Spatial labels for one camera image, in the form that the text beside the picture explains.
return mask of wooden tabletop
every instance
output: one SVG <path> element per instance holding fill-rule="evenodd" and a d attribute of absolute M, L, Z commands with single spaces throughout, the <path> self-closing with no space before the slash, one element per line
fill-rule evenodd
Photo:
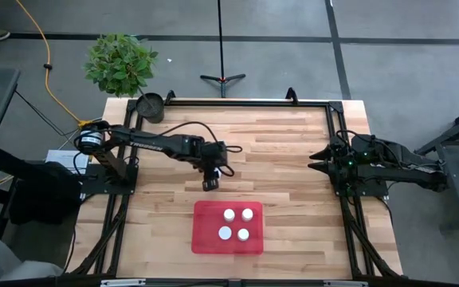
<path fill-rule="evenodd" d="M 126 99 L 108 99 L 104 119 L 122 124 L 126 105 Z M 347 100 L 343 107 L 348 129 L 370 132 L 362 101 Z M 118 277 L 351 277 L 339 200 L 328 177 L 307 168 L 309 156 L 328 143 L 322 108 L 167 107 L 161 124 L 146 122 L 143 130 L 159 133 L 192 120 L 208 124 L 226 144 L 243 147 L 242 153 L 228 154 L 236 175 L 223 177 L 217 191 L 203 192 L 202 174 L 190 164 L 139 150 L 139 178 L 127 213 Z M 198 125 L 176 132 L 211 140 Z M 69 269 L 76 268 L 99 239 L 107 200 L 108 196 L 97 195 L 81 207 Z M 198 200 L 261 202 L 264 253 L 193 254 L 192 218 Z M 363 198 L 363 209 L 370 241 L 401 273 L 386 208 L 375 198 Z M 357 249 L 364 270 L 362 250 Z"/>

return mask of white cap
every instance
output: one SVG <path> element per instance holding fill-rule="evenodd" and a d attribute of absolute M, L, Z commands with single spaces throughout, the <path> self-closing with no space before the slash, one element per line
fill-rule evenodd
<path fill-rule="evenodd" d="M 245 208 L 244 211 L 242 211 L 242 220 L 249 221 L 251 219 L 253 219 L 253 211 L 249 208 Z"/>
<path fill-rule="evenodd" d="M 224 220 L 232 222 L 235 219 L 235 211 L 231 209 L 224 210 Z"/>
<path fill-rule="evenodd" d="M 231 237 L 231 229 L 228 226 L 223 226 L 219 230 L 219 237 L 222 240 L 228 240 Z"/>
<path fill-rule="evenodd" d="M 246 241 L 249 239 L 249 231 L 247 231 L 247 229 L 240 229 L 238 231 L 238 239 L 240 241 Z"/>

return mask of plant pot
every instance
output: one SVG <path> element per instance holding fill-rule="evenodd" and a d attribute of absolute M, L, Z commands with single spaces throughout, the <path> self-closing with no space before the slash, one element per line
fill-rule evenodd
<path fill-rule="evenodd" d="M 154 92 L 147 92 L 140 96 L 135 104 L 135 110 L 152 124 L 158 124 L 164 120 L 164 100 Z"/>

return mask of light stand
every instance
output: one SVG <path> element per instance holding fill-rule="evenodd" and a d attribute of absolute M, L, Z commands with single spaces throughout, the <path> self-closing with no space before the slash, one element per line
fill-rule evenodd
<path fill-rule="evenodd" d="M 201 75 L 200 77 L 203 80 L 212 80 L 216 81 L 221 86 L 221 98 L 226 98 L 226 84 L 235 79 L 241 79 L 245 77 L 245 74 L 240 74 L 231 77 L 224 77 L 224 55 L 222 52 L 222 21 L 221 21 L 221 0 L 217 0 L 217 8 L 218 8 L 218 17 L 219 17 L 219 47 L 221 50 L 221 77 L 212 77 L 212 76 L 205 76 Z"/>

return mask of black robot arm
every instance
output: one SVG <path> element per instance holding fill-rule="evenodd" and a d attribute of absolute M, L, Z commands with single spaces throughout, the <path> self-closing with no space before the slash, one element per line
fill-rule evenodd
<path fill-rule="evenodd" d="M 415 155 L 399 143 L 356 134 L 351 145 L 338 131 L 330 144 L 310 159 L 310 168 L 329 175 L 340 196 L 386 195 L 385 181 L 416 183 L 432 191 L 446 189 L 443 162 Z"/>
<path fill-rule="evenodd" d="M 110 136 L 105 139 L 105 132 Z M 217 169 L 228 167 L 227 147 L 224 142 L 206 142 L 201 136 L 153 134 L 120 125 L 109 125 L 106 121 L 85 126 L 76 138 L 76 147 L 86 155 L 93 155 L 106 168 L 109 180 L 114 183 L 128 180 L 127 164 L 116 158 L 110 151 L 114 147 L 131 146 L 164 155 L 181 162 L 192 164 L 203 172 L 203 190 L 218 188 Z"/>

